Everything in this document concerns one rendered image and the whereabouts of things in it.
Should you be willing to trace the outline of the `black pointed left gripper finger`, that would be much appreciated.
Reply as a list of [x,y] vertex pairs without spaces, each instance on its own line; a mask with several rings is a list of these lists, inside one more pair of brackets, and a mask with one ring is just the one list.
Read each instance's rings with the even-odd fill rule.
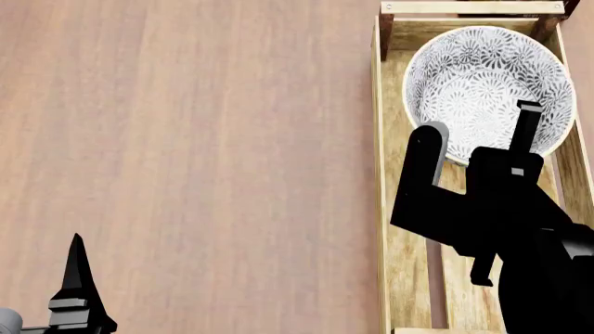
[[70,245],[59,298],[87,300],[89,305],[98,305],[100,302],[84,241],[78,233],[74,234]]

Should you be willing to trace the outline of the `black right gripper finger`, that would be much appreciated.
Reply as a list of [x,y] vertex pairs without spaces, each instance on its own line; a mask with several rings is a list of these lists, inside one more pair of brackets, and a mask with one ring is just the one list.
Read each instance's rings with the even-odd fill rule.
[[448,138],[449,131],[442,122],[426,122],[413,130],[400,176],[400,191],[403,194],[438,186]]
[[510,152],[530,152],[544,109],[538,102],[522,99],[519,99],[516,105],[520,109],[520,114],[511,138]]

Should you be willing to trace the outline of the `bowl with white floral pattern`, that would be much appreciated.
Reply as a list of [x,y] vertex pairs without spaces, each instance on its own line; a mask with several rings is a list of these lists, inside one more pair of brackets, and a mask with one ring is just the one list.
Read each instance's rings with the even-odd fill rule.
[[477,147],[510,146],[521,100],[543,108],[530,147],[542,157],[562,144],[577,113],[564,64],[533,38],[493,26],[462,27],[427,42],[407,65],[402,94],[413,127],[445,124],[445,157],[460,166]]

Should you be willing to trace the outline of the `light wooden slatted tray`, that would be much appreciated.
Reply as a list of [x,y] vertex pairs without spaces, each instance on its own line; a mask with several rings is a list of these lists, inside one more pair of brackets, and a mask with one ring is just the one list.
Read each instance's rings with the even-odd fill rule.
[[560,24],[578,2],[381,3],[371,40],[380,334],[504,330],[497,291],[471,283],[471,260],[390,224],[412,130],[402,101],[407,64],[441,32],[478,24],[529,35],[565,60]]

